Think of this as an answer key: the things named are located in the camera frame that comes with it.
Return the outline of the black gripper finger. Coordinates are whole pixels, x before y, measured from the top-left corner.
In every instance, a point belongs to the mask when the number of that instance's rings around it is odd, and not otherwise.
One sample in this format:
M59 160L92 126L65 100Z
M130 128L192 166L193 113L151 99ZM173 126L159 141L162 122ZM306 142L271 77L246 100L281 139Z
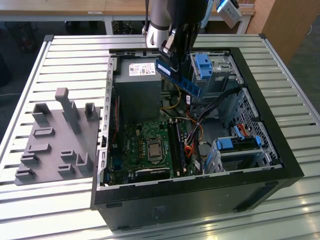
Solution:
M162 60L175 72L178 72L185 60L184 28L172 28L170 35L159 48Z
M197 35L200 30L200 24L182 24L180 25L174 37L176 46L177 73L182 74L182 66L187 59L188 54L194 46Z

